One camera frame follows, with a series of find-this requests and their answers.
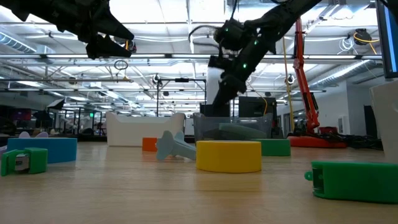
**gray object in bin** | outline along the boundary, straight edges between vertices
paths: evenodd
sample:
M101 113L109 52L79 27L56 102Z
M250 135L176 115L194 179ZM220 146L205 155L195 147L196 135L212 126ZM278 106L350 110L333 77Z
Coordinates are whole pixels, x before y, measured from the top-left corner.
M253 136L270 139L272 113L258 118L211 118L194 113L193 124L196 141L245 141L253 139Z

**blue block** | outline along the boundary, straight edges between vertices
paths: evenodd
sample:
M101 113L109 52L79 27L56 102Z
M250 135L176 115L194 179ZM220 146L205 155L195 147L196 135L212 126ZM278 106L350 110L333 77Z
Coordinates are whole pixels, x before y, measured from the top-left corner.
M75 138L12 138L8 139L7 151L29 147L47 149L48 163L76 160L77 139Z

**orange block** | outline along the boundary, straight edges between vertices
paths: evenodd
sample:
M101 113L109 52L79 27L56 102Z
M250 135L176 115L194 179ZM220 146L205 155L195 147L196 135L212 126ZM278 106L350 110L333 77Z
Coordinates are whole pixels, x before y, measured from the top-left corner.
M142 150L146 152L157 152L157 138L142 138Z

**green plastic container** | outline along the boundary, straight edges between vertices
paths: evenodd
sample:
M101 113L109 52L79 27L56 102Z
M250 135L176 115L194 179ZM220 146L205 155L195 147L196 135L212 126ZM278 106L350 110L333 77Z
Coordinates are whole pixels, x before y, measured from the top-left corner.
M362 202L398 203L398 165L313 161L305 173L317 197Z
M25 150L12 150L6 152L1 158L1 176L7 176L16 171L16 159L20 154L29 158L29 173L38 174L47 170L47 149L27 148Z
M262 156L290 156L290 141L288 139L253 139L261 142Z

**table surface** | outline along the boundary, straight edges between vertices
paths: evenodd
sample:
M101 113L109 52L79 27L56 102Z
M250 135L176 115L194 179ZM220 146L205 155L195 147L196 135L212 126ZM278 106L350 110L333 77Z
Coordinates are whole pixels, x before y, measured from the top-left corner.
M82 142L76 162L0 177L0 223L398 223L398 205L314 197L303 177L312 160L382 162L384 154L293 149L263 158L262 172L219 174L184 158L158 162L140 148Z

